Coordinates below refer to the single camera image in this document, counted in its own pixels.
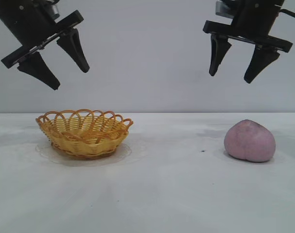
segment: white background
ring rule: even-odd
[[[243,75],[253,46],[232,41],[217,75],[208,74],[206,20],[214,0],[62,0],[61,18],[78,9],[91,66],[83,74],[55,42],[42,56],[61,86],[51,90],[0,61],[0,112],[101,109],[118,112],[295,112],[295,19],[280,14],[271,35],[294,43],[252,83]],[[295,11],[295,0],[284,8]],[[0,60],[20,44],[0,21]]]

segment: cable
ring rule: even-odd
[[[292,11],[289,11],[289,10],[287,10],[287,9],[281,9],[280,12],[281,12],[281,13],[285,13],[285,14],[287,14],[287,15],[292,16],[292,17],[295,18],[295,13],[292,12]]]

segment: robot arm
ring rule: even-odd
[[[269,36],[284,0],[221,0],[216,3],[216,14],[232,18],[231,25],[206,21],[203,28],[211,34],[212,56],[209,73],[214,76],[231,44],[228,39],[255,45],[245,81],[251,83],[268,65],[277,60],[277,52],[289,52],[292,43]]]
[[[60,83],[46,66],[39,50],[59,38],[57,44],[75,61],[83,72],[89,70],[79,33],[74,29],[83,21],[75,11],[58,23],[56,3],[59,0],[0,0],[0,19],[22,44],[16,51],[2,59],[7,68],[19,64],[18,70],[32,75],[52,89]]]

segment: yellow wicker basket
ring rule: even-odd
[[[54,148],[81,159],[109,156],[128,136],[133,124],[114,112],[88,109],[51,111],[36,122]]]

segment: pink soft toy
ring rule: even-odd
[[[234,125],[225,136],[224,146],[232,157],[252,162],[266,162],[276,151],[272,133],[252,120]]]

